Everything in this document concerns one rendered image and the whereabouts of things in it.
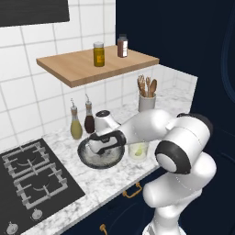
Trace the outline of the navy drawer front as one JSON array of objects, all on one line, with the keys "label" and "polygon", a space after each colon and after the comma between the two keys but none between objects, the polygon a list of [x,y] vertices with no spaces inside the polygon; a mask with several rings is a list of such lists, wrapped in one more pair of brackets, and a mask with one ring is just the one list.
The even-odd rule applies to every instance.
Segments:
[{"label": "navy drawer front", "polygon": [[[164,173],[164,169],[156,169],[140,180],[140,185],[143,188]],[[133,198],[125,198],[120,194],[62,235],[105,235],[99,229],[101,224],[106,225],[107,235],[142,235],[153,214],[154,209],[145,203],[142,192]]]}]

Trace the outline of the dark round ice bowl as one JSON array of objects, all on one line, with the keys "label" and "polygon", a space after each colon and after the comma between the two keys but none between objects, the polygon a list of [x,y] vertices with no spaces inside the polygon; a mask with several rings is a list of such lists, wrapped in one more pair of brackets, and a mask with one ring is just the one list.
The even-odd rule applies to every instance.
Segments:
[{"label": "dark round ice bowl", "polygon": [[103,154],[99,155],[93,153],[88,146],[88,139],[84,139],[78,146],[78,156],[82,163],[93,169],[107,169],[118,164],[125,153],[123,146],[106,150]]}]

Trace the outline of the brown spice jar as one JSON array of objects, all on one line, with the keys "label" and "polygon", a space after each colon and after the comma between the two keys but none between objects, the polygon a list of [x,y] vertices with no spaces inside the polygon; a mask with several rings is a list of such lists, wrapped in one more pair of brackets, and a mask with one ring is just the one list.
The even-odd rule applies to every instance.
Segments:
[{"label": "brown spice jar", "polygon": [[117,39],[117,55],[120,58],[128,56],[128,39],[126,34],[120,34]]}]

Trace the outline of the white utensil pot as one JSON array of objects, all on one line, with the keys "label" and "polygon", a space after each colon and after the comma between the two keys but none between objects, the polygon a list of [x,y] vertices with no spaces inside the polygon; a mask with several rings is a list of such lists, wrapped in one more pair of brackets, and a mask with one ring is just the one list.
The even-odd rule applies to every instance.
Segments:
[{"label": "white utensil pot", "polygon": [[156,95],[153,97],[144,97],[142,95],[139,95],[139,112],[154,109],[156,103]]}]

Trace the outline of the black gas hob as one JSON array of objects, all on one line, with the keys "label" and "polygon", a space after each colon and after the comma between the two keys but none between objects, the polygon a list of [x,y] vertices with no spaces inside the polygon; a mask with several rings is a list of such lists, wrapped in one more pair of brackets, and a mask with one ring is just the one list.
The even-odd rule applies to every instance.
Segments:
[{"label": "black gas hob", "polygon": [[[43,139],[0,154],[0,235],[10,222],[21,235],[84,196],[82,188]],[[42,218],[32,219],[34,209]]]}]

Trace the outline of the yellow spice jar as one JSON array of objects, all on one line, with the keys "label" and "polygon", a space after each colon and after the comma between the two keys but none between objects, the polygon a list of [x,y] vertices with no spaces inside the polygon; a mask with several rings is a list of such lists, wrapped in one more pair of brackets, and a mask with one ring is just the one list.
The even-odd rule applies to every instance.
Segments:
[{"label": "yellow spice jar", "polygon": [[95,42],[94,43],[94,66],[95,67],[103,67],[105,65],[105,49],[103,42]]}]

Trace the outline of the silver hob knob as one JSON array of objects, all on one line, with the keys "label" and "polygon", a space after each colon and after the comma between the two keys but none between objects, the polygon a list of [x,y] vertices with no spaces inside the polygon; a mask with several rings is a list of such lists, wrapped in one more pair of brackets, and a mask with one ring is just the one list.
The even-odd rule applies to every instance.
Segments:
[{"label": "silver hob knob", "polygon": [[6,229],[6,233],[8,235],[14,235],[17,232],[17,230],[18,230],[18,225],[10,222]]},{"label": "silver hob knob", "polygon": [[41,219],[42,218],[42,211],[40,209],[35,208],[31,217],[33,220]]}]

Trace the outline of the black range hood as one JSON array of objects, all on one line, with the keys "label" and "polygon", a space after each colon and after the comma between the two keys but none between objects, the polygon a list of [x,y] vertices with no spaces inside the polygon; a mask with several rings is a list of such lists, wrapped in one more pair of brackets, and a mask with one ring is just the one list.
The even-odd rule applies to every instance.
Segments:
[{"label": "black range hood", "polygon": [[68,0],[0,0],[0,28],[69,20]]}]

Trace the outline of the wooden wall shelf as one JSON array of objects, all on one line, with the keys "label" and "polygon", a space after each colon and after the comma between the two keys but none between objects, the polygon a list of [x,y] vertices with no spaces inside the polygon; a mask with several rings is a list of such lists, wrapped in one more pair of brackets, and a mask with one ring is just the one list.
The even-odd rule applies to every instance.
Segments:
[{"label": "wooden wall shelf", "polygon": [[37,65],[71,88],[109,77],[144,69],[159,63],[159,59],[134,50],[118,57],[118,47],[105,47],[105,65],[94,66],[92,50],[64,53],[37,59]]}]

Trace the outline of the glass of lemonade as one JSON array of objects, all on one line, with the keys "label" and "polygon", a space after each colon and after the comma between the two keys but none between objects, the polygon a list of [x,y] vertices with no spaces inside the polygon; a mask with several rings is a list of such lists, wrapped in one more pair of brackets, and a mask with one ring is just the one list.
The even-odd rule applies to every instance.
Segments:
[{"label": "glass of lemonade", "polygon": [[149,149],[148,142],[140,142],[129,145],[129,157],[135,161],[143,161],[147,158]]}]

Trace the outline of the dark brown sauce bottle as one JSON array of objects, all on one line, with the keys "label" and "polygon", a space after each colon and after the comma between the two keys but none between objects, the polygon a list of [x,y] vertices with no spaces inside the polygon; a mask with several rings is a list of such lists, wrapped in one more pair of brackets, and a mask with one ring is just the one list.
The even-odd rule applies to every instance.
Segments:
[{"label": "dark brown sauce bottle", "polygon": [[86,117],[84,120],[84,127],[87,133],[93,133],[95,131],[95,119],[92,113],[92,102],[89,100],[89,97],[86,98],[85,107]]}]

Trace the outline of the yellow oil bottle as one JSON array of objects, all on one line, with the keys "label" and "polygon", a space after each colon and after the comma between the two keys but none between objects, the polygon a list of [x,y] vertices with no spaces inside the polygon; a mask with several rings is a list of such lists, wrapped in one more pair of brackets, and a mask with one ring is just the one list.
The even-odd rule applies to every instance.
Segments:
[{"label": "yellow oil bottle", "polygon": [[72,113],[71,134],[75,140],[79,140],[83,135],[83,129],[78,119],[77,106],[74,104],[73,100],[71,106],[71,113]]}]

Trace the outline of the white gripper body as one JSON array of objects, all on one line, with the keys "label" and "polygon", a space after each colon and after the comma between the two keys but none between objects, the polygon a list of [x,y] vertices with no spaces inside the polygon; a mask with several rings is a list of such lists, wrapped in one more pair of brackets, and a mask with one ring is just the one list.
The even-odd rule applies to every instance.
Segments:
[{"label": "white gripper body", "polygon": [[103,154],[105,152],[105,144],[101,140],[89,140],[88,145],[93,153]]}]

